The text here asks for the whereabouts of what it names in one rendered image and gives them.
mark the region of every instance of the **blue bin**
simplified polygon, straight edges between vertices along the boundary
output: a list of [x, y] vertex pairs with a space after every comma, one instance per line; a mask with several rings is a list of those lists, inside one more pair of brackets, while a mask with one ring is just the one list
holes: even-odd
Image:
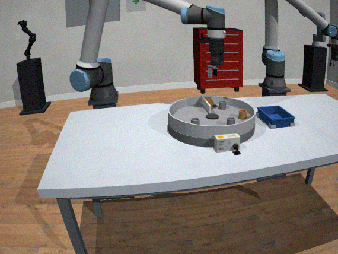
[[295, 122], [294, 116], [280, 106], [257, 107], [259, 119], [271, 128], [276, 125], [276, 128], [290, 127]]

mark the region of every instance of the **blue joint cap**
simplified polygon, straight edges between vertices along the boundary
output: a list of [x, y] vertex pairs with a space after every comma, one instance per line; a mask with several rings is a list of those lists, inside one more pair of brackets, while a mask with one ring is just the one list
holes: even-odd
[[188, 8], [181, 9], [181, 21], [183, 24], [188, 24]]
[[90, 80], [86, 73], [80, 69], [75, 69], [71, 73], [70, 82], [72, 87], [79, 92], [87, 91], [90, 88]]
[[110, 58], [98, 58], [97, 62], [111, 64], [111, 59]]
[[225, 15], [225, 11], [224, 11], [223, 7], [207, 5], [206, 8], [209, 9], [209, 10], [211, 10], [211, 11], [215, 11], [217, 13]]
[[336, 36], [337, 35], [337, 28], [338, 28], [338, 26], [336, 26], [336, 25], [329, 26], [328, 29], [327, 29], [327, 34], [330, 37]]
[[275, 51], [275, 50], [268, 50], [266, 52], [267, 58], [269, 58], [272, 61], [275, 62], [283, 62], [285, 61], [285, 54], [281, 51]]

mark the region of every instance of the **wooden floor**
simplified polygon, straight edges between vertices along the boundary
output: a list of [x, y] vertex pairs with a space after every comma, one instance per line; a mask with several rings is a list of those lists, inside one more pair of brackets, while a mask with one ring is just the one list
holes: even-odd
[[[288, 95], [311, 94], [288, 87]], [[338, 100], [337, 89], [325, 88]], [[199, 95], [195, 88], [120, 94], [117, 106]], [[205, 95], [255, 97], [262, 89], [210, 89]], [[91, 110], [87, 103], [53, 101], [45, 113], [25, 116], [19, 116], [22, 106], [0, 109], [0, 253], [74, 253], [56, 200], [40, 199], [37, 187], [69, 113]], [[90, 254], [337, 254], [338, 164], [316, 169], [312, 186], [304, 183], [305, 174], [103, 201], [99, 219], [89, 200], [72, 203]]]

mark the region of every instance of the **white table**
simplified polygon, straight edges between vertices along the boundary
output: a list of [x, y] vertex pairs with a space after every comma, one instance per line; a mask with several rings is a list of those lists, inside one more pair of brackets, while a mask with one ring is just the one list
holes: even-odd
[[294, 127], [270, 129], [256, 117], [255, 134], [241, 155], [216, 153], [172, 138], [170, 103], [71, 112], [38, 187], [56, 198], [76, 254], [87, 253], [71, 199], [100, 199], [201, 189], [265, 180], [338, 162], [338, 101], [326, 94], [238, 98], [258, 106], [280, 105]]

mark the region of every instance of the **round gray container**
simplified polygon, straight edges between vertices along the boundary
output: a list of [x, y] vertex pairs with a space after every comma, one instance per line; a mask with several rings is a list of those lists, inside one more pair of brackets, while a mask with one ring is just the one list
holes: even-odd
[[[255, 111], [249, 104], [222, 96], [208, 97], [216, 105], [211, 112], [218, 114], [218, 119], [206, 118], [208, 112], [199, 103], [201, 96], [182, 99], [171, 105], [168, 112], [168, 132], [173, 138], [189, 145], [213, 147], [215, 135], [237, 133], [241, 137], [241, 143], [254, 135]], [[218, 108], [220, 101], [226, 101], [226, 109]], [[240, 109], [246, 109], [246, 119], [238, 118]], [[234, 117], [235, 123], [227, 125], [228, 117]], [[193, 118], [198, 118], [200, 123], [191, 123]]]

